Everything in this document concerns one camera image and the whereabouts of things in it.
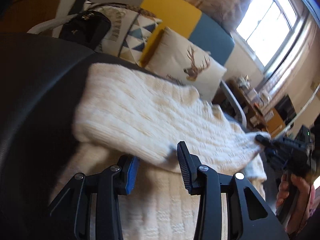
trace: blue cushion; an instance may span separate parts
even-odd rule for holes
[[[211,57],[221,65],[226,63],[235,46],[233,38],[204,13],[191,33],[189,41],[205,51],[210,51]]]

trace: window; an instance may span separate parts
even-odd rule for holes
[[[236,30],[266,67],[292,34],[297,19],[289,0],[253,0]]]

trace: deer print pillow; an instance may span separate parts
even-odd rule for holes
[[[180,34],[165,28],[146,69],[179,85],[194,86],[203,100],[215,96],[226,68]]]

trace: throw pillow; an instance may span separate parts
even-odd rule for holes
[[[140,67],[147,66],[161,41],[165,27],[166,25],[164,23],[159,24],[152,35],[149,37],[148,43],[146,44],[140,58]]]
[[[127,37],[132,23],[138,16],[137,12],[113,6],[101,6],[95,9],[111,21],[111,30],[102,39],[96,52],[111,54],[118,57],[123,42]]]
[[[180,85],[193,85],[200,98],[207,101],[213,99],[227,71],[207,52],[168,27],[146,69]]]
[[[124,40],[119,57],[138,64],[148,38],[161,22],[154,17],[139,15]]]

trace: black couch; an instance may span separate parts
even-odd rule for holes
[[[33,34],[1,34],[0,53],[0,239],[27,239],[78,145],[71,123],[88,67],[105,62],[148,71],[72,42]],[[274,205],[276,184],[268,181],[267,202]]]

